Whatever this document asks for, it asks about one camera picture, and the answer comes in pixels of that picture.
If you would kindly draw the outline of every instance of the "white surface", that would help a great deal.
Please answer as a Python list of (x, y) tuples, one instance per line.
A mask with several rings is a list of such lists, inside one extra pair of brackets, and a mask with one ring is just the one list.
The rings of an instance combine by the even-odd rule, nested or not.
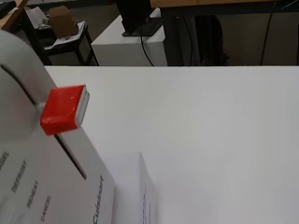
[[(151, 17), (161, 17), (160, 10), (155, 9)], [(97, 61), (103, 66), (150, 66), (146, 58), (140, 37), (124, 37), (122, 18), (119, 16), (92, 43)], [(144, 37), (145, 50), (156, 66), (167, 66), (164, 53), (163, 26), (150, 38)]]
[(56, 39), (56, 41), (54, 42), (54, 44), (52, 46), (45, 47), (45, 49), (52, 49), (55, 46), (79, 40), (83, 33), (84, 26), (85, 26), (85, 21), (79, 22), (78, 23), (78, 33), (76, 35), (71, 35), (68, 38), (66, 38), (66, 37), (58, 38), (58, 39)]
[(104, 163), (115, 181), (112, 224), (157, 224), (157, 193), (142, 154), (121, 154)]
[(142, 151), (161, 224), (298, 223), (298, 67), (47, 69), (102, 157)]
[(36, 28), (43, 20), (47, 19), (45, 13), (40, 9), (40, 7), (28, 9), (26, 10), (26, 13), (34, 28)]

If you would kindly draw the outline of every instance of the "wooden desk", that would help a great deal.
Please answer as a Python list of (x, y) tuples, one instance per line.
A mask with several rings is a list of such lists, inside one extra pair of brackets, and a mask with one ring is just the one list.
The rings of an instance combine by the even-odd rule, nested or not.
[(153, 7), (192, 7), (236, 3), (272, 2), (273, 0), (151, 0)]
[(3, 19), (0, 20), (0, 29), (8, 31), (13, 25), (14, 21), (19, 18), (21, 12), (26, 7), (29, 0), (16, 0), (18, 10), (13, 13), (6, 15)]
[(38, 37), (36, 35), (36, 31), (30, 22), (27, 13), (25, 12), (25, 7), (29, 0), (16, 0), (18, 10), (13, 13), (6, 15), (3, 19), (0, 20), (0, 30), (5, 30), (8, 32), (12, 32), (13, 27), (15, 25), (21, 25), (21, 28), (26, 33), (26, 36), (42, 61), (45, 65), (51, 65), (50, 59), (44, 50), (44, 47), (40, 44)]
[[(197, 19), (210, 15), (235, 15), (250, 13), (276, 13), (298, 12), (299, 2), (287, 6), (293, 0), (150, 0), (153, 7), (161, 9), (164, 18), (165, 41), (164, 49), (168, 66), (183, 66), (183, 56), (180, 43), (179, 25), (181, 19), (190, 19), (192, 26), (187, 27), (192, 31), (195, 27), (194, 17)], [(193, 46), (198, 39), (198, 33), (193, 32)], [(211, 31), (205, 31), (206, 39), (211, 39)]]

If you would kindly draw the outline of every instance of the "floor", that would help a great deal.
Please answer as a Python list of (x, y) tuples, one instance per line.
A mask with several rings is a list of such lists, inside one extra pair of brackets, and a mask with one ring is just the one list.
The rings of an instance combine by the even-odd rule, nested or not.
[[(85, 20), (92, 39), (119, 15), (115, 5), (71, 9), (76, 21)], [(269, 14), (219, 16), (229, 65), (259, 65)], [(299, 13), (275, 14), (270, 26), (264, 65), (296, 65)], [(75, 55), (51, 58), (55, 65), (78, 65)]]

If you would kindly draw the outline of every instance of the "cable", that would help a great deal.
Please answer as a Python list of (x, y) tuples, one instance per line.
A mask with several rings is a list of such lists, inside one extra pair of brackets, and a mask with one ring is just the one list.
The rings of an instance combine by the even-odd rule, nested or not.
[(261, 61), (260, 61), (260, 65), (263, 65), (263, 56), (264, 56), (265, 46), (267, 44), (267, 39), (268, 39), (268, 34), (269, 34), (269, 29), (270, 29), (272, 16), (273, 16), (273, 13), (271, 13), (270, 16), (269, 16), (269, 20), (268, 20), (268, 23), (267, 23), (267, 28), (265, 30), (264, 41), (263, 41), (263, 51), (262, 51), (262, 58), (261, 58)]
[(299, 65), (299, 23), (298, 23), (297, 65)]
[(191, 37), (191, 33), (190, 33), (190, 30), (189, 30), (189, 27), (188, 27), (187, 22), (186, 22), (186, 18), (183, 17), (183, 19), (184, 19), (184, 23), (185, 23), (185, 26), (186, 26), (186, 29), (187, 29), (187, 32), (188, 32), (188, 36), (189, 36), (189, 39), (190, 39), (190, 44), (191, 44), (190, 66), (192, 66), (193, 42), (192, 42), (192, 37)]
[(142, 46), (142, 49), (143, 49), (144, 54), (146, 55), (147, 59), (149, 60), (150, 65), (154, 67), (155, 65), (153, 65), (153, 63), (151, 62), (151, 60), (150, 60), (150, 58), (149, 58), (148, 53), (147, 53), (146, 50), (144, 49), (144, 43), (143, 43), (143, 39), (142, 39), (142, 31), (143, 31), (143, 24), (141, 25), (141, 32), (140, 32), (141, 46)]

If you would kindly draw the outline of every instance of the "white cardboard box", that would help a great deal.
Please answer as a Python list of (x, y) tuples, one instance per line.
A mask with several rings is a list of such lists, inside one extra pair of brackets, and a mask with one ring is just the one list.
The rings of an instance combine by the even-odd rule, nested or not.
[[(151, 17), (161, 17), (155, 9)], [(92, 43), (97, 61), (102, 66), (150, 66), (143, 52), (139, 36), (122, 36), (122, 18), (119, 16)], [(151, 37), (143, 37), (144, 48), (155, 66), (167, 66), (164, 52), (164, 28)]]
[(112, 224), (157, 224), (158, 196), (142, 154), (104, 160), (115, 181)]

